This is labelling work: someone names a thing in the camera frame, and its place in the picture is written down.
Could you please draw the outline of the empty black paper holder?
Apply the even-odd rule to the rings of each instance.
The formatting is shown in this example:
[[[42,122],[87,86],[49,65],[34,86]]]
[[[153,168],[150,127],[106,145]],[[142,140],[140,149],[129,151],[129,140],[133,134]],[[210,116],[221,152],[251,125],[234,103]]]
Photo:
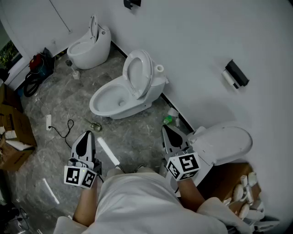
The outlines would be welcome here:
[[[136,5],[136,6],[141,6],[141,0],[123,0],[124,7],[128,8],[131,10],[131,8]]]

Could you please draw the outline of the white cylindrical roller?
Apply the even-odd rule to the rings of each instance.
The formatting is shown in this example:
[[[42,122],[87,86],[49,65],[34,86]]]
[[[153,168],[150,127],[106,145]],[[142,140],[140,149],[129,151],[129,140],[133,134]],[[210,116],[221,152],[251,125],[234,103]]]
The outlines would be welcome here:
[[[222,76],[230,86],[233,86],[235,89],[239,89],[239,86],[235,83],[231,74],[226,69],[222,72]]]

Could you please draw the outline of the white toilet bowl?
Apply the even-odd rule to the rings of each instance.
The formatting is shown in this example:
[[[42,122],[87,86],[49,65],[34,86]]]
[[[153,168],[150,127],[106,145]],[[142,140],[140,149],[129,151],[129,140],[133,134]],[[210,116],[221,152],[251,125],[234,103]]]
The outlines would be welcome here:
[[[150,108],[168,83],[162,65],[156,65],[153,70],[153,81],[144,96],[136,99],[130,85],[120,76],[94,93],[89,102],[91,112],[101,117],[122,119]]]

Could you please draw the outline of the person's right forearm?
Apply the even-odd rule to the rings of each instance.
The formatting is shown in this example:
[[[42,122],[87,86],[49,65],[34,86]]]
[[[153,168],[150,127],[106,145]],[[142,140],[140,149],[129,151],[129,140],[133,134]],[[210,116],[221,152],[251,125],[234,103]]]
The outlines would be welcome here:
[[[197,212],[198,208],[205,202],[191,178],[178,181],[181,196],[181,204],[184,208]]]

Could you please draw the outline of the white foam piece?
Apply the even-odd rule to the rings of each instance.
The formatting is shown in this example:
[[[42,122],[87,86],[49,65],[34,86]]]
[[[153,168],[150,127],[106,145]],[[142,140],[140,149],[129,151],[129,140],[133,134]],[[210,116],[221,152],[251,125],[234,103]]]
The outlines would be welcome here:
[[[16,140],[6,140],[5,142],[19,151],[23,151],[33,147],[32,145],[25,144],[23,142],[16,141]]]

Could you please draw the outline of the large open cardboard box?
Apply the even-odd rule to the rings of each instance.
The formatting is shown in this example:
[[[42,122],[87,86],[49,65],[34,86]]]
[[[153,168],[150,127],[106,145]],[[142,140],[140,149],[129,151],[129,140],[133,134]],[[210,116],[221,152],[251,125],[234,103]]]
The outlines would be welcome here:
[[[16,140],[33,147],[19,151],[7,144]],[[28,117],[17,109],[0,105],[0,169],[17,171],[37,147]]]

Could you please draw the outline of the brown box of parts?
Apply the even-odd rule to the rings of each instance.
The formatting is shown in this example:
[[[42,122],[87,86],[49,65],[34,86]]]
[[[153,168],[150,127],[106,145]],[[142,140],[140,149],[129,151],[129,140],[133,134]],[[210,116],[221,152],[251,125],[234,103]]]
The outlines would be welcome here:
[[[197,188],[205,199],[216,197],[223,203],[225,199],[232,196],[234,187],[240,183],[240,177],[242,175],[248,175],[250,172],[253,172],[253,169],[249,163],[228,163],[214,166],[199,183]],[[254,198],[260,192],[261,188],[258,184],[258,186],[253,188]],[[239,208],[239,205],[233,205],[229,209],[234,212]]]

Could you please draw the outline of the black paper holder with roll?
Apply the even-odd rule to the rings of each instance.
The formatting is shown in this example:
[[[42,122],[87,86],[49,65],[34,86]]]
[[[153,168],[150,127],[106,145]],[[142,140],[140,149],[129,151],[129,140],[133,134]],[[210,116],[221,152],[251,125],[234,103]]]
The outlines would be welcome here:
[[[246,85],[248,85],[250,80],[244,75],[244,73],[233,60],[229,61],[225,69],[231,74],[231,76],[234,78],[239,86],[245,87]]]

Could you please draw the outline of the small cardboard box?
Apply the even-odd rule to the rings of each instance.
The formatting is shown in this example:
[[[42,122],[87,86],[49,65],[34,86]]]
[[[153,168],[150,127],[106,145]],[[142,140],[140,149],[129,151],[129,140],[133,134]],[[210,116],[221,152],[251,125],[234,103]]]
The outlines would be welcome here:
[[[0,104],[14,107],[23,113],[23,108],[19,95],[5,84],[0,86]]]

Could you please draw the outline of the blue box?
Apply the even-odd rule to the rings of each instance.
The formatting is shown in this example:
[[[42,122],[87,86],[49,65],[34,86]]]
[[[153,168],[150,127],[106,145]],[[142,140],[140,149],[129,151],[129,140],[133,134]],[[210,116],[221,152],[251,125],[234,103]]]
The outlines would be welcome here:
[[[53,74],[54,71],[54,57],[51,52],[44,48],[44,50],[40,53],[41,56],[41,65],[39,68],[39,76],[42,79],[46,79],[48,76]]]

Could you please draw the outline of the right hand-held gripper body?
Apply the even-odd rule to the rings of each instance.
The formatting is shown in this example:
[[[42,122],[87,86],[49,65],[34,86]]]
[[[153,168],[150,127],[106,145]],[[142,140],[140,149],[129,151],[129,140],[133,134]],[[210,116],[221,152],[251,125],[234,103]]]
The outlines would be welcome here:
[[[167,158],[167,171],[171,173],[176,181],[194,177],[201,169],[199,156],[193,150],[192,146],[185,147]]]

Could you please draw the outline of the person's left forearm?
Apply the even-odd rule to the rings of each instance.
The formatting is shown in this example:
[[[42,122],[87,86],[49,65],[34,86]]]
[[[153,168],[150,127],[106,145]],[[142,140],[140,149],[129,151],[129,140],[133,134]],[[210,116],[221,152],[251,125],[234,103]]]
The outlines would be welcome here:
[[[97,210],[97,179],[91,189],[83,189],[73,215],[73,221],[89,227],[95,221]]]

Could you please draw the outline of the white plastic housing part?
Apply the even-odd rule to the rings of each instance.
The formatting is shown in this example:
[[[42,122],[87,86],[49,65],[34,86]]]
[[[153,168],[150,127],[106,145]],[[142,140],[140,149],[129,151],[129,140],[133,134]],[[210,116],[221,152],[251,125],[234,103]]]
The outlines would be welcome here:
[[[92,15],[89,21],[89,37],[90,40],[95,43],[98,38],[98,18],[96,15]]]

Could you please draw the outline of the white toilet with flat lid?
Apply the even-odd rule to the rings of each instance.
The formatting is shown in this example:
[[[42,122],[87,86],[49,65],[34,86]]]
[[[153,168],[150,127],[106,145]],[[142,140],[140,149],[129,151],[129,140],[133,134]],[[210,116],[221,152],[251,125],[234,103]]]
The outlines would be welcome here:
[[[199,127],[187,135],[189,146],[198,154],[201,169],[191,177],[197,186],[214,166],[233,162],[246,155],[252,148],[253,139],[249,132],[234,122],[214,125],[210,128]],[[159,169],[159,174],[170,184],[179,195],[177,182],[167,171],[168,156],[166,153]]]

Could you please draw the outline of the white egg-shaped toilet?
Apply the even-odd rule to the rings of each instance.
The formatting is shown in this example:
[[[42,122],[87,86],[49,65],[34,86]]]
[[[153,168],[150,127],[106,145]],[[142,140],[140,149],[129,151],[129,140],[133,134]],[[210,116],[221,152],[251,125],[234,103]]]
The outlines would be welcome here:
[[[110,52],[111,33],[107,26],[98,26],[96,42],[90,39],[87,32],[80,39],[72,43],[67,49],[67,55],[79,69],[91,69],[104,63]]]

